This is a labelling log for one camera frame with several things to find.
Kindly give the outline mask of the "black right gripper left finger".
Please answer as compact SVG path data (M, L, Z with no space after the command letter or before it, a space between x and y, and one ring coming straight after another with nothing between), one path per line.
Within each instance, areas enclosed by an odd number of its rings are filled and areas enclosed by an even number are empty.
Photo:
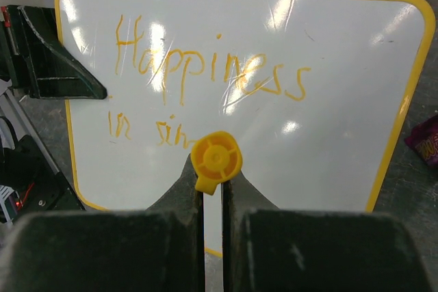
M25 215L1 251L2 291L204 291L203 196L190 160L141 211Z

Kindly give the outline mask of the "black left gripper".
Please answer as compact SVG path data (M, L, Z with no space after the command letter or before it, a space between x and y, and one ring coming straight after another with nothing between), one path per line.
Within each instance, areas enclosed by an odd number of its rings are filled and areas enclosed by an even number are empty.
M51 8L1 6L1 81L32 98L107 97L102 83L58 40Z

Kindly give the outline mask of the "white marker pen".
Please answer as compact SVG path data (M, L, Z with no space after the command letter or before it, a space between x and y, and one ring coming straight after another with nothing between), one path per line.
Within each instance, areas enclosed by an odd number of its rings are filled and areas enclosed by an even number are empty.
M210 196L217 186L236 177L243 166L240 147L226 131L199 139L192 147L190 160L197 176L195 190Z

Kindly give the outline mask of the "yellow framed whiteboard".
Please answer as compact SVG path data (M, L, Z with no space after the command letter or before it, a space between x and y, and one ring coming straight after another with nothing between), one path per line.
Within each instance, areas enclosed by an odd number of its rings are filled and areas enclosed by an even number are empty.
M68 100L73 183L145 209L226 131L283 209L371 211L435 33L426 0L55 0L107 90Z

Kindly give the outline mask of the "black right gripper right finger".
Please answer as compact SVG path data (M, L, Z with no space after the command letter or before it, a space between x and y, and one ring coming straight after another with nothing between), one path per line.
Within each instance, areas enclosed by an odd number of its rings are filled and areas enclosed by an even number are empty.
M221 192L225 291L432 290L392 217L280 209L242 174Z

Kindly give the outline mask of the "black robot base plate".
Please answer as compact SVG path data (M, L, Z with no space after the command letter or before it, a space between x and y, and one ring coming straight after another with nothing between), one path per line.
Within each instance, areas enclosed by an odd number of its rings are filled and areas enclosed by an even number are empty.
M77 194L61 171L55 172L49 165L43 152L30 135L25 135L18 142L18 149L38 165L36 177L30 181L21 196L21 206L13 223L28 213L36 211L84 211Z

